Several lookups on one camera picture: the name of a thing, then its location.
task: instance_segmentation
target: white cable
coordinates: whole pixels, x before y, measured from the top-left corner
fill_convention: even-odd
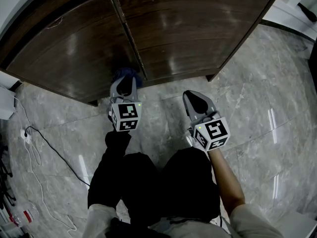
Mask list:
[[[28,116],[26,115],[25,108],[23,107],[23,105],[22,105],[22,103],[20,102],[20,100],[19,100],[18,98],[16,98],[15,96],[13,96],[13,95],[10,93],[10,91],[9,91],[8,89],[6,89],[4,86],[0,85],[0,87],[2,87],[2,88],[4,88],[5,90],[7,90],[7,91],[8,91],[8,94],[11,95],[13,98],[15,98],[15,99],[19,102],[19,104],[21,105],[21,107],[22,107],[23,110],[24,110],[24,114],[25,114],[25,117],[26,117],[26,119],[27,119],[27,121],[28,121],[28,123],[29,123],[29,126],[31,126],[30,120],[29,120]],[[20,126],[21,126],[21,130],[22,130],[23,128],[22,128],[22,122],[21,122],[20,115],[18,114],[18,112],[17,112],[16,109],[15,109],[15,112],[16,112],[16,114],[17,114],[17,116],[18,116],[19,121],[20,121]],[[66,216],[67,216],[68,220],[70,221],[70,223],[75,227],[74,229],[71,228],[71,227],[69,227],[69,226],[68,226],[67,224],[65,224],[63,221],[58,220],[57,218],[55,218],[55,217],[50,213],[50,211],[49,211],[49,209],[48,209],[46,203],[44,202],[43,186],[42,186],[40,180],[38,179],[38,177],[36,176],[36,174],[35,174],[34,171],[33,171],[31,153],[30,153],[30,151],[27,149],[27,147],[26,147],[26,145],[25,145],[25,141],[23,141],[23,145],[24,145],[25,150],[26,150],[26,151],[28,152],[28,154],[29,154],[30,163],[31,163],[31,171],[32,171],[33,175],[35,176],[36,180],[39,182],[39,184],[40,184],[40,186],[41,186],[42,202],[43,202],[43,204],[45,205],[45,208],[46,208],[47,212],[49,213],[49,215],[50,215],[53,219],[55,219],[56,221],[62,223],[62,224],[63,224],[64,226],[66,226],[67,228],[69,228],[69,230],[67,230],[67,233],[68,233],[68,235],[69,235],[71,238],[73,238],[73,236],[69,233],[69,231],[77,231],[76,225],[72,222],[72,220],[69,218],[68,215],[66,215]],[[33,144],[33,141],[32,141],[32,130],[31,130],[31,149],[32,149],[32,147],[34,147],[34,149],[38,152],[38,155],[39,155],[39,157],[40,157],[40,163],[37,161],[34,152],[33,152],[33,155],[34,155],[34,158],[35,158],[37,164],[38,164],[39,166],[41,166],[41,165],[42,165],[41,155],[40,155],[39,151],[36,149],[36,147],[35,147],[34,144]]]

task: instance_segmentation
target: electrical cable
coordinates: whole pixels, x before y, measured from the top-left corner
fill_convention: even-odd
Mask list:
[[[27,137],[26,131],[27,131],[28,128],[31,128],[31,129],[34,129],[35,131],[37,131],[37,132],[40,134],[40,136],[42,137],[42,139],[44,139],[44,141],[49,145],[49,147],[51,147],[51,148],[60,156],[60,158],[61,158],[62,160],[64,160],[64,162],[68,165],[68,167],[73,171],[73,173],[75,174],[75,176],[77,177],[77,179],[79,179],[79,180],[80,180],[81,182],[83,182],[85,185],[90,186],[88,183],[86,183],[85,181],[83,181],[83,180],[81,180],[81,179],[79,178],[79,176],[76,174],[76,172],[73,170],[73,168],[69,165],[69,163],[59,154],[58,151],[55,150],[54,147],[52,147],[52,146],[50,145],[50,143],[43,137],[43,135],[40,133],[39,130],[35,129],[35,128],[32,127],[32,126],[28,126],[28,127],[25,129],[25,133],[24,133],[24,136],[25,136],[25,137]]]
[[[25,117],[26,117],[26,119],[27,119],[27,121],[28,121],[28,123],[29,123],[29,125],[30,125],[30,124],[31,124],[31,123],[30,123],[30,120],[29,120],[28,116],[26,115],[25,108],[23,107],[23,105],[22,105],[22,103],[20,102],[20,100],[19,100],[18,98],[16,98],[14,95],[12,95],[12,94],[10,93],[10,91],[9,91],[8,89],[6,89],[4,86],[0,85],[0,87],[2,87],[2,88],[4,88],[5,90],[7,90],[8,94],[11,95],[13,98],[15,98],[15,99],[19,102],[19,104],[21,105],[21,107],[22,107],[23,110],[24,110]],[[15,109],[15,112],[16,112],[16,114],[17,114],[17,116],[18,116],[18,119],[19,119],[19,122],[20,122],[20,126],[21,126],[21,130],[22,130],[22,122],[21,122],[20,115],[19,115],[19,113],[17,112],[16,109]],[[48,209],[48,207],[47,207],[47,205],[46,205],[46,203],[45,203],[45,201],[44,201],[43,186],[42,186],[40,180],[38,179],[38,177],[36,176],[36,174],[34,173],[34,170],[33,170],[31,153],[30,153],[30,151],[27,149],[27,147],[26,147],[26,145],[25,145],[25,141],[23,142],[23,144],[24,144],[24,148],[26,149],[26,151],[27,151],[28,154],[29,154],[30,163],[31,163],[31,171],[32,171],[33,175],[35,176],[36,180],[38,181],[38,183],[39,183],[40,186],[41,186],[42,202],[43,202],[43,204],[45,205],[45,208],[46,208],[48,214],[49,214],[54,220],[56,220],[56,221],[62,223],[64,226],[66,226],[66,227],[68,228],[68,230],[67,230],[68,235],[69,235],[71,238],[73,238],[73,236],[69,233],[69,231],[77,231],[76,225],[72,222],[72,220],[68,217],[68,215],[66,215],[66,216],[67,216],[68,220],[70,221],[70,223],[74,226],[74,228],[69,227],[69,226],[68,226],[67,224],[65,224],[63,221],[60,221],[59,219],[55,218],[55,217],[50,213],[50,211],[49,211],[49,209]],[[35,154],[34,154],[34,152],[32,151],[32,152],[33,152],[33,155],[34,155],[34,158],[35,158],[35,160],[36,160],[36,162],[37,162],[37,164],[40,166],[40,165],[42,164],[41,155],[40,155],[39,151],[36,149],[36,147],[34,146],[33,141],[32,141],[32,138],[31,138],[31,145],[35,148],[35,150],[36,150],[36,151],[38,152],[38,154],[39,154],[40,163],[37,161],[37,159],[36,159],[36,157],[35,157]]]

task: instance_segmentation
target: person's leg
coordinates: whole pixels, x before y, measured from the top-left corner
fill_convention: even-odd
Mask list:
[[[106,135],[107,149],[90,184],[88,208],[92,204],[116,208],[122,196],[122,160],[130,139],[127,132],[112,131]]]
[[[158,216],[158,172],[150,158],[142,153],[123,158],[122,200],[128,208],[132,225],[148,227]]]
[[[220,212],[220,196],[212,181],[211,163],[196,148],[179,150],[160,174],[162,217],[197,218],[205,222]]]

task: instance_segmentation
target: dark wood cabinet door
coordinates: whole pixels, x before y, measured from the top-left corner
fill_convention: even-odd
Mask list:
[[[121,67],[139,71],[112,0],[89,0],[46,26],[7,71],[87,103],[109,95],[113,74]]]
[[[148,80],[217,73],[269,0],[116,0]]]

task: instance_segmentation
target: forearm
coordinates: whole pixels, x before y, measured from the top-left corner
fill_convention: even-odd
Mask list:
[[[238,205],[245,204],[244,194],[233,171],[219,149],[208,151],[223,206],[230,216]]]

